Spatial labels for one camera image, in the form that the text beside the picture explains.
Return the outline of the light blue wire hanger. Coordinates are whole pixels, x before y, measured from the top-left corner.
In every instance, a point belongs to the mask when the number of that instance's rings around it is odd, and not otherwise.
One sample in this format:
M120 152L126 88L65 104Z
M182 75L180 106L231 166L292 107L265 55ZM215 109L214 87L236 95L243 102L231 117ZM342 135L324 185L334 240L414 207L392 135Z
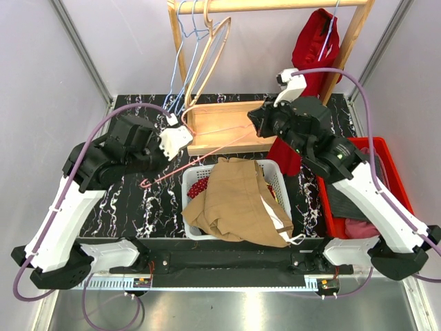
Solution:
M167 0L167 12L170 19L170 26L172 29L172 38L174 43L174 49L176 51L172 78L170 81L170 90L165 98L164 105L169 102L169 112L178 114L181 100L187 87L187 66L185 62L184 47L184 29L181 27L178 7L181 5L180 1ZM170 101L170 97L173 95L173 86L177 81L177 77L180 77L181 86L176 93L173 101Z

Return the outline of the red polka dot garment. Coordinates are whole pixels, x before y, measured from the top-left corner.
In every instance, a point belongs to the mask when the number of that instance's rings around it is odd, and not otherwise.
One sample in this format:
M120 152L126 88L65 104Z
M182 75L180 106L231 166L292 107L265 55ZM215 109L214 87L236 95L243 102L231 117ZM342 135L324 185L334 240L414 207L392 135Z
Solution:
M190 189L187 191L187 196L191 199L194 199L197 197L201 192L205 191L207 189L207 184L209 181L209 177L203 177L202 179L199 179L195 184L193 184ZM270 185L268 182L266 182L267 189L273 196L273 198L278 201L276 198L275 191L273 189L273 186Z

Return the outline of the blue hanger of lemon skirt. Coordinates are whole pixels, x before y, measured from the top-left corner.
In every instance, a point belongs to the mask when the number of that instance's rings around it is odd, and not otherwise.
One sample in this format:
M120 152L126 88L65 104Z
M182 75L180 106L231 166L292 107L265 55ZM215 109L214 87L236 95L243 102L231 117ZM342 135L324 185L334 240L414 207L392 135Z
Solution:
M166 96L163 105L167 106L167 111L175 114L176 116L182 115L185 110L185 102L184 96L185 92L189 87L189 83L191 78L193 77L196 71L196 56L202 55L200 47L203 41L206 41L206 45L208 46L209 37L218 30L221 23L213 23L210 27L199 28L196 25L195 14L196 14L196 5L202 4L203 1L191 1L192 10L190 12L192 18L192 30L190 32L186 32L183 26L183 22L181 21L181 16L183 15L183 4L187 3L187 1L178 1L177 5L174 4L175 1L172 2L172 9L177 7L175 11L169 12L170 14L170 23L173 30L177 30L177 33L173 32L173 38L175 42L176 48L176 57L174 60L174 69L172 73L172 78L170 81L170 91ZM192 53L192 58L189 63L189 66L185 64L185 57L183 47L185 46L185 42L188 39L194 38L194 50ZM181 89L179 93L172 98L173 92L173 84L175 81L176 73L179 72L182 82Z

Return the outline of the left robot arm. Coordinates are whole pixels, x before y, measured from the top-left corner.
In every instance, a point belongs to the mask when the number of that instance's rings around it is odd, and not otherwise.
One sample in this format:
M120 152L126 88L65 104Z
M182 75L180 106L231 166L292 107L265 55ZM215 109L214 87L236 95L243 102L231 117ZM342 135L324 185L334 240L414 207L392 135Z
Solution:
M63 167L59 189L39 231L11 257L40 290L69 290L93 273L127 268L143 272L149 250L136 239L84 244L77 238L94 206L127 174L157 174L177 155L169 142L178 128L175 115L165 116L163 131L149 120L123 115L105 134L79 144Z

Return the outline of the blue hanger of red dress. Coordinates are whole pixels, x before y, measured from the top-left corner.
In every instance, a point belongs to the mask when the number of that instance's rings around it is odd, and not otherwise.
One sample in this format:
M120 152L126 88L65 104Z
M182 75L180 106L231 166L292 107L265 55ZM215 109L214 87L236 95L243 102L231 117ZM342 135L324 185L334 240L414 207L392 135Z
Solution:
M325 41L324 41L324 43L323 43L323 45L322 45L322 48L321 48L321 50L320 50L320 54L319 54L319 57L318 57L318 61L321 61L321 59L323 58L323 54L325 53L325 50L326 50L326 48L327 48L327 44L328 44L328 41L329 41L329 38L330 38L331 32L332 32L332 30L333 30L334 21L335 21L335 18L336 18L336 14L337 14L337 11L338 11L338 7L339 7L339 5L340 5L340 0L337 0L337 1L336 1L336 5L335 5L335 7L334 7L333 14L332 14L332 16L331 16L331 18L330 18L330 22L329 22L329 26L328 26L327 35L326 35L326 37L325 37Z

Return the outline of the pink wire hanger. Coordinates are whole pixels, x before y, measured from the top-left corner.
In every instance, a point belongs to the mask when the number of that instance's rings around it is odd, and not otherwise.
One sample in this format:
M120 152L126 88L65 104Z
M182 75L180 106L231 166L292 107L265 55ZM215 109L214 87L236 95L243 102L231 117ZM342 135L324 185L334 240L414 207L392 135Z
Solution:
M246 112L260 106L259 101L237 103L213 103L192 106L182 114L181 119L191 117L194 123L190 129L196 139L187 148L190 156L198 158L179 168L184 170L190 165L216 154L230 146L243 149L243 141L253 134L252 124L246 117Z

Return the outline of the tan and white garment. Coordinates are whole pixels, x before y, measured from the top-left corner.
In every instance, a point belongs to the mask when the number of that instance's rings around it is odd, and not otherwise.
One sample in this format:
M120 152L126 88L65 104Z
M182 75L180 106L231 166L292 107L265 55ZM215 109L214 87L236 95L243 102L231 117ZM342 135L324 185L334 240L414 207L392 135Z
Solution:
M224 241L284 248L305 240L304 234L293 235L292 220L254 160L219 158L207 187L191 198L182 215L188 225Z

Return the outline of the beige wooden hanger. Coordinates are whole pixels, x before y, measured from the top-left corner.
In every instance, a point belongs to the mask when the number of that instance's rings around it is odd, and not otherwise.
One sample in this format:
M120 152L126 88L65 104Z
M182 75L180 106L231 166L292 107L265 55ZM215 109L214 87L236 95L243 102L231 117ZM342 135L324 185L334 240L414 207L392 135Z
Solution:
M223 53L230 33L231 17L224 18L217 26L214 26L213 20L208 16L210 4L211 1L203 3L203 18L205 27L208 28L208 39L185 93L184 105L186 109L196 104L205 89Z

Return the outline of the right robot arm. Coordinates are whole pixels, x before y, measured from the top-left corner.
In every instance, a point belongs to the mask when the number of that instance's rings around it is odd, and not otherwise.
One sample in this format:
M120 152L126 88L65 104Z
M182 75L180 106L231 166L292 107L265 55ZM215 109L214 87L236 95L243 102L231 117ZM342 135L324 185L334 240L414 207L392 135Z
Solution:
M418 275L427 250L440 242L440 227L415 218L373 173L375 162L331 131L331 112L314 97L266 101L247 113L258 137L278 137L317 176L351 200L374 224L367 239L326 238L312 263L321 273L340 265L373 267L395 281Z

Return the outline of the red dress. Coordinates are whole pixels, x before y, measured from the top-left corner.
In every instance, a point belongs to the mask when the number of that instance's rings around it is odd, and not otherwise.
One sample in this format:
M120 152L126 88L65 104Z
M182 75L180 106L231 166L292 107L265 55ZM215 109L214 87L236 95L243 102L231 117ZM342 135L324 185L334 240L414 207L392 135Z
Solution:
M298 70L330 68L334 64L340 52L337 18L335 18L333 30L323 58L321 61L318 61L320 50L327 35L331 16L331 13L320 8L315 10L309 17L298 36L292 52L291 62ZM279 138L274 141L267 158L278 164L283 175L293 177L300 172L300 156Z

